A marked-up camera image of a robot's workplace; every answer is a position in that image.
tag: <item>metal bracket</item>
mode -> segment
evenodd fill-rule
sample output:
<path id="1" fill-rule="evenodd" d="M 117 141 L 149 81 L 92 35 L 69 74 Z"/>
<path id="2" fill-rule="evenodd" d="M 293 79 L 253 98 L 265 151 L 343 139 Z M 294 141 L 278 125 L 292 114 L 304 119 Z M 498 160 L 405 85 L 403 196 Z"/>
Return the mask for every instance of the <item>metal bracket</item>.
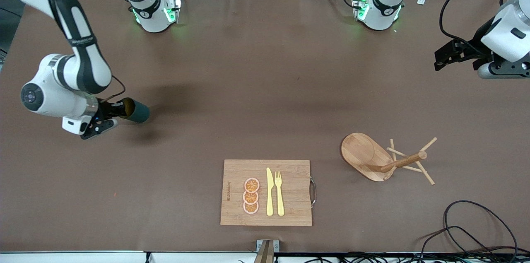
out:
<path id="1" fill-rule="evenodd" d="M 261 245 L 266 239 L 256 240 L 256 252 L 258 252 L 261 248 Z M 274 246 L 274 252 L 280 251 L 280 240 L 271 240 L 272 245 Z"/>

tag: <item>orange slice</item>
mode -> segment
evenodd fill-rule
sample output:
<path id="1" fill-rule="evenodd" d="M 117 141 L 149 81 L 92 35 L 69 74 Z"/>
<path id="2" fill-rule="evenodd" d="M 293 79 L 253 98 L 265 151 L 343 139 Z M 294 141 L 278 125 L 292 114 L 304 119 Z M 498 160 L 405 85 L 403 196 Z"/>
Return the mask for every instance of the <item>orange slice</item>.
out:
<path id="1" fill-rule="evenodd" d="M 260 182 L 256 178 L 248 178 L 245 181 L 245 190 L 248 193 L 255 193 L 260 189 Z"/>
<path id="2" fill-rule="evenodd" d="M 259 203 L 252 204 L 252 205 L 243 203 L 243 210 L 248 214 L 254 214 L 258 212 L 259 208 L 260 208 Z"/>
<path id="3" fill-rule="evenodd" d="M 245 204 L 248 204 L 248 205 L 256 204 L 258 202 L 258 199 L 259 199 L 258 193 L 249 193 L 247 191 L 243 193 L 243 202 Z"/>

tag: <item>yellow fork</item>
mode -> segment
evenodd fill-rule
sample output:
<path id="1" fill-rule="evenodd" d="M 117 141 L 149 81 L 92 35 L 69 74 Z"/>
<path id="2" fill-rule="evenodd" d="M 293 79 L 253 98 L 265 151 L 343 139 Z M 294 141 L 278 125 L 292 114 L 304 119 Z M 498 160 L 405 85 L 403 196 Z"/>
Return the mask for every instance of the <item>yellow fork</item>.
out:
<path id="1" fill-rule="evenodd" d="M 276 188 L 278 189 L 278 215 L 284 216 L 285 210 L 284 199 L 282 198 L 282 174 L 280 171 L 274 172 L 274 184 L 276 184 Z"/>

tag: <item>brown table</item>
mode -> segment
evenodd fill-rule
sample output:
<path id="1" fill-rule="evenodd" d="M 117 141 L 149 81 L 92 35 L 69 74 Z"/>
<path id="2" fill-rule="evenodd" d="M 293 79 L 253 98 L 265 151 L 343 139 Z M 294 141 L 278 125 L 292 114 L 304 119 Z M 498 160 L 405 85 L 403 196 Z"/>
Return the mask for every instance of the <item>brown table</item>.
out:
<path id="1" fill-rule="evenodd" d="M 42 57 L 70 53 L 53 21 L 27 9 L 0 74 L 0 250 L 241 251 L 270 238 L 284 251 L 418 251 L 458 199 L 530 243 L 530 83 L 481 80 L 471 63 L 435 72 L 444 0 L 405 0 L 387 31 L 354 22 L 341 0 L 187 0 L 182 25 L 160 34 L 122 0 L 80 1 L 127 96 L 152 117 L 83 142 L 25 110 L 19 90 Z M 497 1 L 454 0 L 447 30 L 469 38 Z M 437 136 L 424 161 L 436 185 L 407 170 L 363 178 L 339 153 L 353 132 L 406 153 Z M 310 159 L 313 226 L 220 226 L 224 159 Z M 475 208 L 456 206 L 449 221 L 511 243 Z M 456 248 L 441 236 L 428 250 Z"/>

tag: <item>wooden cutting board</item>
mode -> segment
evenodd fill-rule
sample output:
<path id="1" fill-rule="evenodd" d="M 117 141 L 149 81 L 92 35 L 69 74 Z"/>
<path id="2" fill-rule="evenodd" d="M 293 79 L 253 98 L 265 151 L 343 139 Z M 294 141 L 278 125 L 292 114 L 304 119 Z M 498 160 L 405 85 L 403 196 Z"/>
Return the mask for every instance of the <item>wooden cutting board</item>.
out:
<path id="1" fill-rule="evenodd" d="M 267 216 L 267 167 L 282 173 L 285 215 L 278 216 L 276 186 L 272 189 L 273 216 Z M 243 210 L 244 183 L 254 177 L 260 182 L 259 209 Z M 226 159 L 223 174 L 221 225 L 311 226 L 310 166 L 306 160 Z"/>

